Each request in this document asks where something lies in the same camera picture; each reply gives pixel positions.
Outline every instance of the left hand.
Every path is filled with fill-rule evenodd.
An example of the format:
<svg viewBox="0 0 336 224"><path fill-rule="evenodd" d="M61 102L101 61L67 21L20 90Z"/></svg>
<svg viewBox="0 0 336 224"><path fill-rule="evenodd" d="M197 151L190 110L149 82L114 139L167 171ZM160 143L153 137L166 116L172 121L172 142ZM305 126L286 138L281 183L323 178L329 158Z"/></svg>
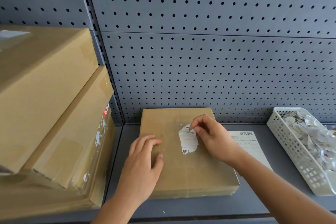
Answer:
<svg viewBox="0 0 336 224"><path fill-rule="evenodd" d="M162 141L155 135L138 137L129 149L128 158L121 172L116 194L129 198L129 202L139 207L149 198L163 168L162 153L158 154L151 168L153 146Z"/></svg>

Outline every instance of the hand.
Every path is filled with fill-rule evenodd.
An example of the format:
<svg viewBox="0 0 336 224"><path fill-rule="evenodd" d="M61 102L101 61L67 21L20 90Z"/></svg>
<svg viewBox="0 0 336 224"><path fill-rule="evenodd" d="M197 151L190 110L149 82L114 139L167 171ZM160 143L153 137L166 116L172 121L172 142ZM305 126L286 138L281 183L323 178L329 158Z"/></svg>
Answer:
<svg viewBox="0 0 336 224"><path fill-rule="evenodd" d="M128 198L135 208L149 198L159 179L163 156L162 153L158 154L151 168L151 151L154 145L161 143L161 140L155 139L155 135L148 135L137 138L131 144L115 194Z"/></svg>
<svg viewBox="0 0 336 224"><path fill-rule="evenodd" d="M229 132L220 123L207 115L196 117L190 124L190 129L194 129L202 138L212 156L230 166L236 161L237 153L242 150Z"/></svg>

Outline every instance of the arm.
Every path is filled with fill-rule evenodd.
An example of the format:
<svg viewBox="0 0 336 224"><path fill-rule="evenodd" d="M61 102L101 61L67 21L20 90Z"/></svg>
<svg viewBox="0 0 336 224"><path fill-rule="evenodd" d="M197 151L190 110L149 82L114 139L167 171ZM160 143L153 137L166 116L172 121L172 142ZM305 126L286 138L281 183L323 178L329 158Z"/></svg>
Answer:
<svg viewBox="0 0 336 224"><path fill-rule="evenodd" d="M232 139L227 130L206 115L190 125L208 151L232 166L279 223L336 223L336 216L264 166Z"/></svg>
<svg viewBox="0 0 336 224"><path fill-rule="evenodd" d="M137 138L132 143L117 189L93 224L128 223L136 209L149 198L163 168L162 154L158 154L151 168L152 148L160 143L154 135Z"/></svg>

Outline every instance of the right hand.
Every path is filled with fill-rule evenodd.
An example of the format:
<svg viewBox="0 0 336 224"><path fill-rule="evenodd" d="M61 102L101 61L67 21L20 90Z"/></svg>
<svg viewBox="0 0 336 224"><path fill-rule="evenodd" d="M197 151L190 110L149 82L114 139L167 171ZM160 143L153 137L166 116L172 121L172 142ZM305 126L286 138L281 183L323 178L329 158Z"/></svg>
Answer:
<svg viewBox="0 0 336 224"><path fill-rule="evenodd" d="M197 116L190 124L202 138L210 154L220 161L232 165L242 148L230 136L229 132L207 115Z"/></svg>

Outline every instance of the paper document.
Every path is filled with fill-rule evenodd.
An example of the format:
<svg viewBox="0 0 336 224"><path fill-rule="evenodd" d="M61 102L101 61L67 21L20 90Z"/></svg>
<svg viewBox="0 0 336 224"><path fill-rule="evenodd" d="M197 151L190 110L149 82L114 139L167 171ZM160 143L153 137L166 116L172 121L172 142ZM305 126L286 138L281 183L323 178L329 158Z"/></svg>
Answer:
<svg viewBox="0 0 336 224"><path fill-rule="evenodd" d="M198 140L195 130L189 131L190 124L185 125L178 133L181 141L183 155L189 154L197 149Z"/></svg>
<svg viewBox="0 0 336 224"><path fill-rule="evenodd" d="M229 131L229 134L241 148L273 171L253 131Z"/></svg>

